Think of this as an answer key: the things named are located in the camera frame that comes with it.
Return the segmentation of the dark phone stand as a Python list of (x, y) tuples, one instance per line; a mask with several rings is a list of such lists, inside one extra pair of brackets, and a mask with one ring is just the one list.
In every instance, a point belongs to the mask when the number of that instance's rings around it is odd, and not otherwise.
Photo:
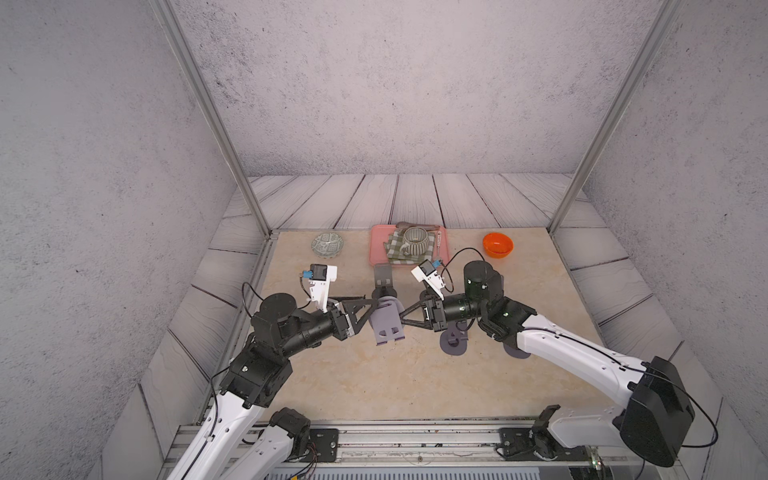
[(392, 265), (389, 263), (379, 263), (374, 266), (373, 299), (378, 300), (383, 297), (397, 297), (392, 274)]

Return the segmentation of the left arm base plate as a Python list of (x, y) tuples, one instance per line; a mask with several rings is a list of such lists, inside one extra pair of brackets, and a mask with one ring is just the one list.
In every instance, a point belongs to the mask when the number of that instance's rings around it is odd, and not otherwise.
[(335, 428), (310, 428), (292, 437), (287, 462), (334, 463), (337, 459), (340, 431)]

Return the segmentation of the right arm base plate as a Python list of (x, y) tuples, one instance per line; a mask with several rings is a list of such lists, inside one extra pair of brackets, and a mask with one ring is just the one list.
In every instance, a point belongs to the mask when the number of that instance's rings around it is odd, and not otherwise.
[(579, 462), (589, 459), (584, 447), (566, 448), (546, 429), (501, 428), (495, 451), (504, 461)]

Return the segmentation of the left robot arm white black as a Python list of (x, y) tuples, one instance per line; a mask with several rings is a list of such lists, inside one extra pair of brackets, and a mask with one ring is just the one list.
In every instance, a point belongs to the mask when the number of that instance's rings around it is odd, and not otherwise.
[(230, 460), (244, 435), (271, 405), (292, 373), (292, 356), (360, 332), (377, 308), (374, 299), (344, 297), (308, 313), (287, 293), (266, 297), (251, 317), (252, 333), (223, 371), (214, 404), (177, 462), (173, 479), (265, 479), (281, 463), (304, 456), (311, 422), (284, 407), (236, 462)]

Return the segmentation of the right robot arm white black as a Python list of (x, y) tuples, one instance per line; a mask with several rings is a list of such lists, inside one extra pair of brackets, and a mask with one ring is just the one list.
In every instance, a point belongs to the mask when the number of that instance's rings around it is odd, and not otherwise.
[(464, 291), (455, 295), (444, 294), (436, 263), (424, 261), (411, 273), (425, 286), (416, 305), (424, 317), (419, 327), (476, 323), (508, 353), (547, 360), (612, 400), (612, 407), (595, 411), (547, 406), (529, 430), (525, 453), (554, 460), (566, 449), (625, 447), (659, 467), (675, 463), (695, 410), (674, 364), (620, 354), (567, 331), (507, 297), (503, 276), (488, 262), (467, 263)]

